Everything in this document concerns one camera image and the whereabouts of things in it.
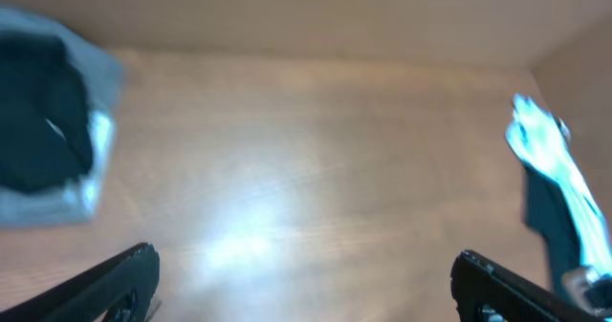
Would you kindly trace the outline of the black Sydrogen t-shirt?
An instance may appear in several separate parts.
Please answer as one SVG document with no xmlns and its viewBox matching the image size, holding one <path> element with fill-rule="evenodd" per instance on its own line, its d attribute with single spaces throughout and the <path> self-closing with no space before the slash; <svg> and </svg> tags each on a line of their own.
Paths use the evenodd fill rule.
<svg viewBox="0 0 612 322">
<path fill-rule="evenodd" d="M 1 185 L 22 193 L 88 174 L 94 151 L 81 73 L 56 36 L 1 34 Z"/>
</svg>

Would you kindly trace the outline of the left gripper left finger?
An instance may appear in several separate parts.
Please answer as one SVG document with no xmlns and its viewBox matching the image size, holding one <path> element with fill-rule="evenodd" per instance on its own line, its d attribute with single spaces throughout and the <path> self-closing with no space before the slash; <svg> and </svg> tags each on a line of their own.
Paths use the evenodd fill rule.
<svg viewBox="0 0 612 322">
<path fill-rule="evenodd" d="M 160 256 L 140 243 L 1 312 L 1 322 L 144 322 L 160 281 Z"/>
</svg>

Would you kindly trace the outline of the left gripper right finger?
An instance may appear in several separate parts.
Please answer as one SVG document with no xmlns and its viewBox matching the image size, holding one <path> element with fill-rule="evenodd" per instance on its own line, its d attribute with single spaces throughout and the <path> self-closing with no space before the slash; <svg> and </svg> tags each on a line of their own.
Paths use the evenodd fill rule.
<svg viewBox="0 0 612 322">
<path fill-rule="evenodd" d="M 601 322 L 472 250 L 456 257 L 450 290 L 461 322 Z"/>
</svg>

